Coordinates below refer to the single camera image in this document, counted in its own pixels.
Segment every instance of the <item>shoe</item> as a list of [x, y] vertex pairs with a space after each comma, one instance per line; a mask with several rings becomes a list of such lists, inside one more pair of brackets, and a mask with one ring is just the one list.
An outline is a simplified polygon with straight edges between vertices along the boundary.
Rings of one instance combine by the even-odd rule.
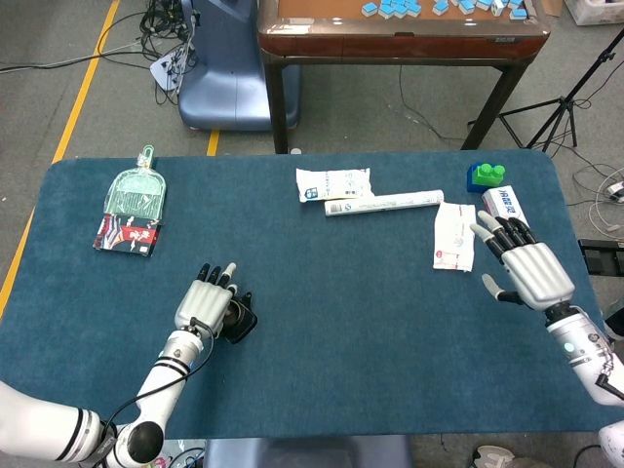
[[480, 446], [472, 454], [469, 468], [505, 468], [514, 454], [507, 448], [496, 446]]

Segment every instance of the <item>blue tablecloth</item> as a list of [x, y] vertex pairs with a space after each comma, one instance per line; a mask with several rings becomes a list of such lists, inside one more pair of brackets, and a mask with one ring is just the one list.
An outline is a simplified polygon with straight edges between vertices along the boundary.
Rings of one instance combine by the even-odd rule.
[[298, 202], [294, 182], [295, 168], [370, 167], [377, 195], [441, 188], [479, 208], [465, 190], [475, 161], [505, 165], [575, 303], [600, 320], [542, 153], [159, 158], [168, 194], [150, 258], [91, 247], [108, 186], [134, 161], [77, 160], [43, 183], [0, 326], [0, 379], [107, 417], [140, 387], [202, 263], [234, 260], [258, 325], [217, 343], [170, 438], [584, 431], [622, 419], [592, 402], [540, 313], [488, 295], [482, 273], [509, 281], [480, 242], [472, 273], [432, 269], [436, 207], [327, 218]]

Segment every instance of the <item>tripod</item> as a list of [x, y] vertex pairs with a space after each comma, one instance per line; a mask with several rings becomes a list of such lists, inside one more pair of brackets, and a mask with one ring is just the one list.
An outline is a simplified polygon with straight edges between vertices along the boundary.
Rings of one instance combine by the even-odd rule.
[[[550, 134], [548, 134], [548, 137], [544, 141], [543, 147], [542, 147], [542, 151], [546, 152], [546, 150], [548, 149], [548, 146], [553, 141], [553, 137], [555, 136], [555, 132], [557, 131], [557, 128], [560, 126], [560, 124], [562, 123], [562, 119], [564, 118], [564, 115], [567, 113], [569, 115], [570, 131], [572, 133], [572, 146], [576, 147], [576, 126], [574, 125], [574, 97], [576, 96], [576, 93], [580, 91], [580, 89], [585, 85], [585, 83], [589, 81], [592, 75], [596, 72], [596, 70], [598, 70], [598, 68], [603, 63], [605, 63], [607, 60], [613, 60], [613, 58], [615, 57], [615, 52], [613, 51], [613, 49], [615, 48], [615, 46], [617, 46], [617, 44], [623, 38], [624, 38], [624, 28], [622, 28], [622, 30], [617, 34], [617, 36], [615, 36], [615, 39], [611, 41], [608, 47], [600, 53], [598, 58], [596, 58], [596, 61], [594, 62], [594, 64], [590, 66], [590, 68], [585, 72], [582, 78], [578, 80], [576, 85], [574, 85], [574, 88], [572, 88], [572, 91], [570, 91], [566, 97], [561, 96], [556, 99], [546, 100], [544, 102], [539, 102], [537, 104], [528, 105], [527, 107], [521, 107], [520, 109], [510, 110], [508, 112], [503, 112], [501, 114], [498, 114], [498, 118], [500, 119], [502, 124], [507, 129], [507, 132], [509, 132], [509, 135], [511, 135], [511, 138], [514, 139], [514, 142], [516, 142], [516, 144], [521, 148], [532, 148], [536, 144], [542, 144], [541, 142], [538, 143], [539, 139], [546, 133], [548, 128], [552, 126], [552, 129], [550, 130]], [[514, 129], [512, 129], [509, 122], [507, 122], [506, 117], [509, 115], [526, 112], [528, 110], [538, 109], [540, 107], [544, 107], [546, 105], [551, 105], [551, 104], [558, 104], [557, 109], [555, 109], [555, 111], [551, 114], [548, 120], [546, 120], [544, 125], [542, 125], [541, 129], [537, 131], [537, 133], [533, 136], [533, 138], [530, 139], [528, 144], [524, 145], [518, 138], [518, 135], [516, 134], [516, 132], [514, 132]], [[474, 123], [475, 121], [473, 120], [472, 122], [469, 122], [468, 125], [472, 125]]]

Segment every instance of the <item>gray floor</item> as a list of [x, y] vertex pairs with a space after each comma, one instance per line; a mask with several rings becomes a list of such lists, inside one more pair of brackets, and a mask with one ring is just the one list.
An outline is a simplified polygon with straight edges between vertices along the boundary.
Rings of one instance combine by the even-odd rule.
[[[122, 0], [117, 18], [141, 11], [142, 0]], [[0, 0], [0, 67], [10, 62], [53, 61], [88, 55], [101, 29], [108, 0]], [[566, 10], [552, 19], [552, 36], [508, 107], [554, 98], [566, 92], [619, 30], [619, 26], [577, 27]], [[115, 28], [108, 48], [131, 43], [138, 36], [137, 21]], [[622, 47], [618, 59], [623, 59]], [[588, 85], [598, 86], [613, 67], [608, 64]], [[65, 121], [80, 88], [87, 64], [55, 71], [0, 75], [0, 278], [7, 272], [22, 229], [35, 203]], [[292, 132], [292, 145], [304, 152], [446, 149], [458, 143], [439, 141], [410, 119], [401, 106], [398, 67], [317, 66], [304, 70], [303, 114]], [[624, 108], [624, 69], [592, 99], [592, 108], [576, 113], [579, 151], [595, 163], [624, 166], [621, 116]], [[465, 122], [477, 115], [497, 77], [492, 69], [460, 69], [451, 76], [436, 67], [404, 72], [408, 102], [424, 112], [441, 132], [464, 137]], [[465, 89], [461, 94], [457, 90]], [[206, 154], [208, 134], [181, 124], [171, 105], [154, 102], [153, 84], [144, 70], [102, 61], [76, 125], [65, 158], [134, 156], [151, 142], [160, 155]], [[517, 117], [514, 125], [530, 136], [545, 115]], [[490, 131], [483, 147], [513, 147], [500, 124]], [[269, 134], [222, 134], [217, 156], [272, 151]], [[562, 149], [554, 159], [570, 203], [591, 198], [571, 181], [585, 163]], [[601, 178], [591, 172], [585, 183], [596, 188]], [[579, 237], [601, 238], [589, 223], [588, 205], [570, 208]], [[607, 208], [611, 222], [622, 222], [621, 209]], [[624, 293], [624, 281], [593, 279], [601, 306]], [[465, 467], [478, 444], [500, 444], [522, 456], [532, 456], [554, 468], [571, 466], [576, 451], [597, 440], [594, 434], [439, 435], [414, 438], [417, 466]], [[598, 450], [584, 455], [581, 467], [606, 467]], [[3, 468], [52, 467], [0, 455]]]

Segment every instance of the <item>building block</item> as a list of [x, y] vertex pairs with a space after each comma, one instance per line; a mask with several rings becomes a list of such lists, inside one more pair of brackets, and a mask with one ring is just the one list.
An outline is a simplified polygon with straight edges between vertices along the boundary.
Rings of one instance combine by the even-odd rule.
[[377, 10], [377, 13], [383, 18], [389, 19], [394, 15], [394, 8], [390, 5], [381, 5], [379, 10]]
[[459, 10], [464, 15], [475, 13], [475, 6], [470, 0], [459, 0]]
[[372, 2], [367, 3], [362, 7], [362, 15], [365, 17], [371, 17], [375, 13], [377, 13], [377, 6]]
[[433, 13], [443, 15], [449, 10], [449, 2], [447, 0], [439, 0], [433, 7]]
[[493, 163], [475, 163], [466, 173], [466, 190], [475, 193], [484, 193], [486, 190], [498, 187], [505, 178], [505, 167]]
[[500, 17], [505, 10], [505, 5], [503, 4], [503, 0], [494, 0], [491, 2], [491, 13], [495, 17]]
[[524, 21], [527, 18], [528, 18], [527, 10], [525, 10], [524, 8], [517, 8], [516, 10], [512, 10], [511, 13], [509, 14], [510, 20]]
[[409, 5], [408, 6], [408, 16], [412, 18], [416, 18], [420, 15], [420, 5]]
[[394, 16], [397, 18], [404, 18], [408, 13], [408, 7], [405, 5], [395, 5], [394, 7]]
[[477, 0], [476, 7], [487, 11], [491, 8], [491, 0]]

